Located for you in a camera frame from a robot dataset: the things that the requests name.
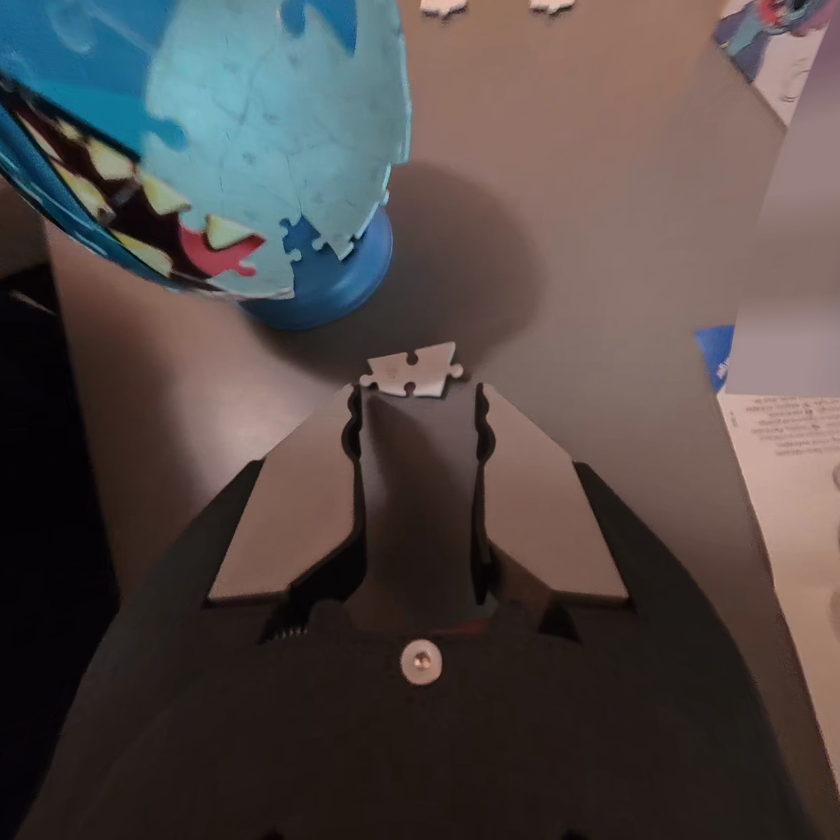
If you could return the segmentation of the cartoon puzzle box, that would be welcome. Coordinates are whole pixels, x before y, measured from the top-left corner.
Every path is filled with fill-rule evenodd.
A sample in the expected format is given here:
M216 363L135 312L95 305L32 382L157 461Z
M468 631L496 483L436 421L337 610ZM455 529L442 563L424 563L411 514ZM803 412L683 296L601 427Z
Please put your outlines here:
M838 2L730 2L712 40L786 130L733 329L728 392L838 397Z

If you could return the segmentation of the folded instruction leaflet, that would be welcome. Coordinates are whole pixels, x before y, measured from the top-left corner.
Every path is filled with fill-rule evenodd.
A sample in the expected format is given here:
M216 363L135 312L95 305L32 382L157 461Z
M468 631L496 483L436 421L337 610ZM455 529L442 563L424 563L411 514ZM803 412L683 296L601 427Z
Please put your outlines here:
M839 750L839 400L718 403L832 765Z

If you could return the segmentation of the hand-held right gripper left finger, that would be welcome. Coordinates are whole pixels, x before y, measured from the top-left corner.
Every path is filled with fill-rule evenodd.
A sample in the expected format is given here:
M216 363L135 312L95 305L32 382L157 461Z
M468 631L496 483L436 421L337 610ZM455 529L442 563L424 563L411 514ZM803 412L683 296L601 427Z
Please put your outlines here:
M289 603L349 546L364 515L361 390L345 385L262 461L207 599Z

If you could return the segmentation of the person's dark clothing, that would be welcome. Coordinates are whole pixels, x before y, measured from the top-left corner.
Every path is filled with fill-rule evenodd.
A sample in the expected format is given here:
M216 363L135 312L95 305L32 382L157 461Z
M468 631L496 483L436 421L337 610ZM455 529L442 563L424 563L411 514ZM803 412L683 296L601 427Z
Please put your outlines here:
M14 838L119 588L47 264L1 287L1 838Z

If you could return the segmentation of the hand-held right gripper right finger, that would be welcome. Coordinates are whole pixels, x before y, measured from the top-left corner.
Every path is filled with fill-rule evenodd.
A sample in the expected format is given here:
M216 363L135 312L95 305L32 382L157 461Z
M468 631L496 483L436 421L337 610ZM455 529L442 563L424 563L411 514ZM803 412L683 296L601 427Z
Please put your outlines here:
M572 457L498 390L476 388L478 603L624 606L627 587Z

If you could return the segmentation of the blue puzzle ball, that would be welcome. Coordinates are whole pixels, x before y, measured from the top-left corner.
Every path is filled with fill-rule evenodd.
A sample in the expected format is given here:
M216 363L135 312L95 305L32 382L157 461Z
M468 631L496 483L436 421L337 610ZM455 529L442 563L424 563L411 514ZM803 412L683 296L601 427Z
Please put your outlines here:
M291 299L410 154L398 2L3 1L2 171L93 255L176 292Z

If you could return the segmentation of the blue round ball stand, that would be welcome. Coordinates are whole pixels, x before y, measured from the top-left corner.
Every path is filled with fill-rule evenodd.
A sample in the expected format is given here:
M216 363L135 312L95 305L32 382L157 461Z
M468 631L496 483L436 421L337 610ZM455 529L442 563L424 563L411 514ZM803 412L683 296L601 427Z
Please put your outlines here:
M281 225L287 254L300 255L292 263L294 296L241 301L238 308L252 319L271 329L315 329L347 317L379 289L393 251L392 225L382 206L344 259L328 245L314 248L317 232L305 217L295 224L284 218Z

